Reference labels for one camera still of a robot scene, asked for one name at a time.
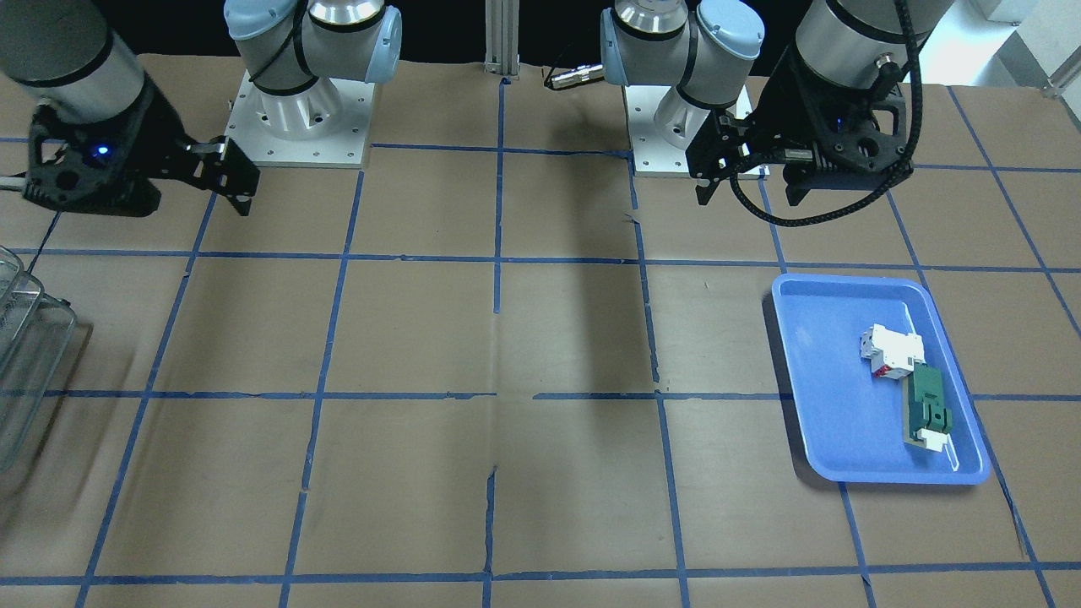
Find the black background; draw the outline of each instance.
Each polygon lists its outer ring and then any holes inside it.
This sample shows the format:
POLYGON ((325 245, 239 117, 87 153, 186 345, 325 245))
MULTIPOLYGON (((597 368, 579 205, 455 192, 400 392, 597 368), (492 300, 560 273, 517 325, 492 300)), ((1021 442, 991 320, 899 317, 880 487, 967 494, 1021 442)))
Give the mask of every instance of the black background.
MULTIPOLYGON (((94 0, 135 53, 236 55, 223 0, 94 0)), ((811 0, 745 0, 765 22, 751 74, 769 76, 811 0)), ((424 63, 484 61, 484 0, 390 0, 402 13, 402 58, 424 63)), ((600 13, 613 0, 521 0, 519 57, 560 67, 600 63, 600 13)), ((698 0, 690 0, 693 9, 698 0)))

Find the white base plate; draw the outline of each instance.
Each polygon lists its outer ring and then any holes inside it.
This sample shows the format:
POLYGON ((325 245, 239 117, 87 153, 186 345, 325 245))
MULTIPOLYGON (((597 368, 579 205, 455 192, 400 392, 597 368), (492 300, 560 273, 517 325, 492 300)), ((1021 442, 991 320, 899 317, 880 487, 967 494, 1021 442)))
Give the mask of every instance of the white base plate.
MULTIPOLYGON (((627 101, 627 129, 630 145, 635 150, 635 173, 642 177, 688 177, 686 154, 669 144, 653 122, 657 105, 670 87, 635 85, 624 87, 627 101)), ((739 91, 736 101, 736 118, 750 114, 750 97, 747 88, 739 91)), ((770 174, 766 166, 756 167, 742 174, 740 179, 758 180, 770 174)))
POLYGON ((316 140, 282 140, 263 125, 256 113, 255 85, 244 72, 229 113, 225 134, 240 145, 258 167, 363 169, 368 160, 368 129, 372 122, 375 84, 353 80, 331 82, 342 94, 342 116, 336 132, 316 140))

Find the light blue joint cover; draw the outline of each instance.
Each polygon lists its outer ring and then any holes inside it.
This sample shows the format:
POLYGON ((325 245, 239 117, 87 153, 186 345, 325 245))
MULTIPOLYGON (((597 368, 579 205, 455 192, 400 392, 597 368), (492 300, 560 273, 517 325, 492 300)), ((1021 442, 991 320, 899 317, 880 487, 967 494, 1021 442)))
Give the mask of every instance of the light blue joint cover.
POLYGON ((379 24, 379 39, 372 50, 372 61, 368 62, 364 82, 389 82, 398 69, 398 56, 402 50, 402 14, 393 6, 387 6, 379 24))
POLYGON ((604 64, 604 80, 619 87, 630 84, 627 71, 623 68, 623 56, 619 55, 619 40, 615 36, 612 9, 601 12, 601 63, 604 64))
POLYGON ((753 61, 762 49, 765 26, 753 9, 739 0, 702 0, 698 23, 725 51, 753 61))
POLYGON ((233 40, 265 34, 293 14, 295 0, 225 0, 225 23, 233 40))

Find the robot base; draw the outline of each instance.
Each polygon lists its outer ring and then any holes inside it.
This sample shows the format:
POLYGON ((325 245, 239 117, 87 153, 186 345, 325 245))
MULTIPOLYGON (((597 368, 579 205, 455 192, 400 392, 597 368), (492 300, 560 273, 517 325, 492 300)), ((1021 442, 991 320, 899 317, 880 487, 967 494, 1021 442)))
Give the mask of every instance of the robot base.
MULTIPOLYGON (((671 87, 631 85, 624 87, 627 109, 627 129, 630 145, 635 150, 635 173, 642 177, 688 177, 686 150, 669 144, 660 134, 653 115, 660 100, 671 87)), ((745 87, 739 92, 733 110, 736 118, 750 114, 750 97, 745 87)), ((770 168, 758 167, 740 175, 745 180, 758 180, 769 175, 770 168)))
POLYGON ((331 81, 342 94, 343 106, 337 118, 338 128, 333 133, 297 141, 275 136, 261 124, 257 91, 244 72, 225 134, 259 167, 363 169, 368 160, 375 84, 336 78, 331 81))

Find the blue tray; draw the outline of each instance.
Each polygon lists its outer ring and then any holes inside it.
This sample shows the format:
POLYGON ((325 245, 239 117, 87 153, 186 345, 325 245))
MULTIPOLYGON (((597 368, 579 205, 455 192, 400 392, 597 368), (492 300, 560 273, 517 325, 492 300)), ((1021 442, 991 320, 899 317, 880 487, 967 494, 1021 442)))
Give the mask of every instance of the blue tray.
POLYGON ((808 462, 833 481, 976 485, 987 448, 931 294, 905 279, 786 274, 773 302, 808 462), (953 410, 942 452, 906 444, 900 381, 872 378, 859 335, 880 323, 923 338, 953 410))

